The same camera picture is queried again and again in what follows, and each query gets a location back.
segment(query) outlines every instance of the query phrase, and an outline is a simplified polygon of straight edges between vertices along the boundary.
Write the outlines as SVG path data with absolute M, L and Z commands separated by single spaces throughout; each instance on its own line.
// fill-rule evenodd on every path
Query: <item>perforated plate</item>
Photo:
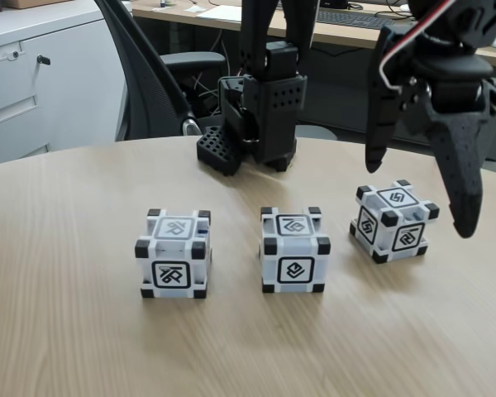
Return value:
M 221 127 L 207 127 L 198 140 L 197 156 L 200 161 L 224 175 L 233 175 L 239 170 L 243 155 L 238 145 L 224 134 Z

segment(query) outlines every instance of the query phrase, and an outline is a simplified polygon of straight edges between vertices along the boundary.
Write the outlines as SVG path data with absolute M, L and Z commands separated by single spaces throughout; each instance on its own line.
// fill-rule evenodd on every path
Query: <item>table surface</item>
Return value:
M 239 6 L 241 0 L 213 0 L 212 2 L 219 5 Z M 186 12 L 193 5 L 191 0 L 178 0 L 175 6 L 169 7 L 162 12 L 153 12 L 153 8 L 159 6 L 159 0 L 136 0 L 132 2 L 133 15 L 161 21 L 186 23 L 189 25 L 208 26 L 230 31 L 239 31 L 241 24 L 235 22 L 214 21 L 209 19 L 197 18 L 197 13 Z M 210 10 L 215 6 L 207 0 L 198 2 L 201 7 Z M 362 4 L 365 14 L 373 15 L 378 11 L 389 11 L 386 6 L 373 4 Z M 276 11 L 272 23 L 270 24 L 269 35 L 284 37 L 286 30 L 286 21 L 282 11 Z M 350 45 L 362 48 L 374 48 L 379 39 L 379 31 L 373 29 L 362 29 L 359 27 L 337 26 L 326 23 L 317 23 L 314 31 L 314 41 L 335 45 Z M 496 48 L 487 47 L 478 51 L 490 64 L 496 66 Z
M 0 396 L 496 397 L 496 174 L 460 239 L 431 157 L 300 139 L 287 173 L 224 177 L 192 137 L 0 165 Z M 417 259 L 375 265 L 348 234 L 362 184 L 408 179 L 441 206 Z M 262 294 L 260 207 L 320 206 L 323 294 Z M 134 244 L 148 208 L 212 210 L 208 297 L 146 299 Z

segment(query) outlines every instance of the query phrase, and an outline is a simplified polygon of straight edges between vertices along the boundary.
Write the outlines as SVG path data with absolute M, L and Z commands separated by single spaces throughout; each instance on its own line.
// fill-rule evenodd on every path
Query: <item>white cube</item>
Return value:
M 259 256 L 264 293 L 323 292 L 331 241 L 321 228 L 318 207 L 301 214 L 261 209 Z
M 180 217 L 149 210 L 147 232 L 135 246 L 143 298 L 206 298 L 212 263 L 210 226 L 209 211 Z
M 401 179 L 382 190 L 361 186 L 356 202 L 360 211 L 351 222 L 350 233 L 376 263 L 426 253 L 424 229 L 439 217 L 439 208 L 430 201 L 419 200 L 407 180 Z

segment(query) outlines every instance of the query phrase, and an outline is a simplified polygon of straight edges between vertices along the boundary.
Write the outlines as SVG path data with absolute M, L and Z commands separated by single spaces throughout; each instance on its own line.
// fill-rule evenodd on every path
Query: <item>cabinet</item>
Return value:
M 23 41 L 21 47 L 51 132 L 48 149 L 114 142 L 125 80 L 105 21 Z M 51 65 L 39 64 L 38 55 Z
M 0 163 L 114 142 L 125 97 L 116 46 L 93 0 L 0 13 Z

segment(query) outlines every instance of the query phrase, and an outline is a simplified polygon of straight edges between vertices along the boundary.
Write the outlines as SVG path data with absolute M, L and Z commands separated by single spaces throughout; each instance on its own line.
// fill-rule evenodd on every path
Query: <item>keyboard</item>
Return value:
M 317 21 L 320 23 L 330 23 L 332 25 L 364 27 L 365 29 L 382 29 L 382 26 L 393 25 L 395 22 L 388 18 L 377 18 L 359 16 L 347 12 L 320 11 L 317 14 Z

